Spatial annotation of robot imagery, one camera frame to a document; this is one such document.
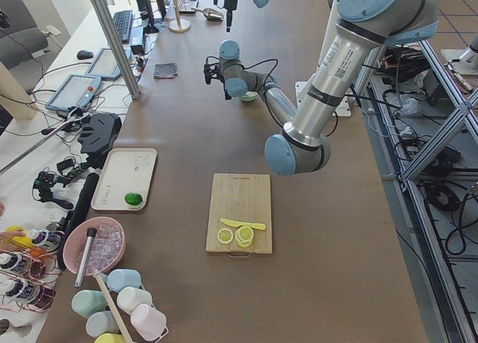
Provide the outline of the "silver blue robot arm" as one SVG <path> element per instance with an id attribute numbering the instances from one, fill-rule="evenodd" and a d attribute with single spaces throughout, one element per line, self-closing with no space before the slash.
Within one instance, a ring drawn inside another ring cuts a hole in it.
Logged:
<path id="1" fill-rule="evenodd" d="M 204 65 L 205 82 L 223 83 L 226 99 L 257 93 L 282 130 L 269 137 L 264 155 L 270 169 L 283 176 L 309 173 L 330 158 L 323 130 L 359 75 L 370 51 L 432 37 L 441 0 L 334 0 L 329 27 L 336 35 L 310 81 L 305 98 L 294 105 L 271 74 L 252 72 L 240 61 L 233 40 L 220 44 L 218 62 Z"/>

